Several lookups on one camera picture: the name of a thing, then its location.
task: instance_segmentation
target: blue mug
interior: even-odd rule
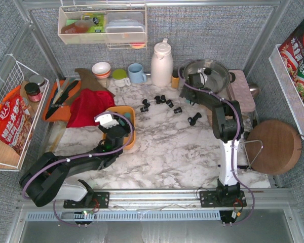
[[[140,84],[146,82],[146,75],[143,71],[143,66],[139,63],[133,63],[128,67],[128,77],[131,83]]]

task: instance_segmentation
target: gray floor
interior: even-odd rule
[[[256,210],[241,225],[219,221],[99,222],[88,228],[27,222],[22,243],[271,243],[293,242],[282,210]]]

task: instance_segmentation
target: orange bottle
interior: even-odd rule
[[[86,33],[90,27],[99,23],[98,18],[79,20],[76,23],[65,26],[61,29],[62,34],[82,34]]]

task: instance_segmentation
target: black mounting plate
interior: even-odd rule
[[[217,201],[216,191],[200,191],[199,197],[201,200],[202,208],[219,208],[219,207],[233,207],[233,204],[236,202],[236,197],[225,198],[222,203]],[[243,203],[243,206],[247,206],[247,201],[244,196],[244,192],[240,191],[238,199]]]
[[[99,208],[100,209],[108,209],[109,205],[109,192],[94,192],[92,201],[89,203],[88,206],[84,206],[81,202],[79,201],[73,201],[73,200],[65,200],[63,207],[65,209],[84,209],[84,208],[89,208],[93,209],[96,206],[96,202],[93,199],[97,199],[99,202]]]

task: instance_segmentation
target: pot handle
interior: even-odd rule
[[[233,82],[235,81],[235,79],[236,79],[235,73],[233,73],[233,72],[229,72],[229,73],[230,73],[231,76],[232,76],[232,79],[230,80],[230,83],[233,83]]]

